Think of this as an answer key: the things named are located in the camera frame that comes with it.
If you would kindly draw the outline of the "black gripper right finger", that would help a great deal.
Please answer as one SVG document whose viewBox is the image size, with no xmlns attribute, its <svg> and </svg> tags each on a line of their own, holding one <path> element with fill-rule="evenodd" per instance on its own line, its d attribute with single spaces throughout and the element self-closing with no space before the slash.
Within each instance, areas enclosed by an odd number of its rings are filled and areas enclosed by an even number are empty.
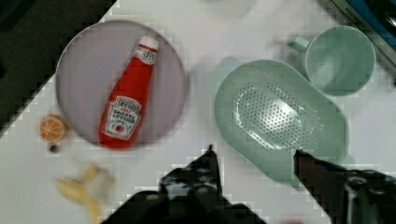
<svg viewBox="0 0 396 224">
<path fill-rule="evenodd" d="M 294 173 L 332 224 L 396 224 L 395 178 L 347 169 L 298 150 Z"/>
</svg>

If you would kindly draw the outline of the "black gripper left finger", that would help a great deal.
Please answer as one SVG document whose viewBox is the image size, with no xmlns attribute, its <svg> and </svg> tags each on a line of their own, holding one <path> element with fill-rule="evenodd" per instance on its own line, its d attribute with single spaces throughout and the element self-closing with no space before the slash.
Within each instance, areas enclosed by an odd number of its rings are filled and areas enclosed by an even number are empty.
<svg viewBox="0 0 396 224">
<path fill-rule="evenodd" d="M 214 145 L 209 144 L 205 153 L 191 161 L 187 166 L 176 168 L 163 176 L 159 181 L 160 193 L 170 201 L 187 197 L 192 191 L 205 188 L 222 194 L 219 162 Z"/>
</svg>

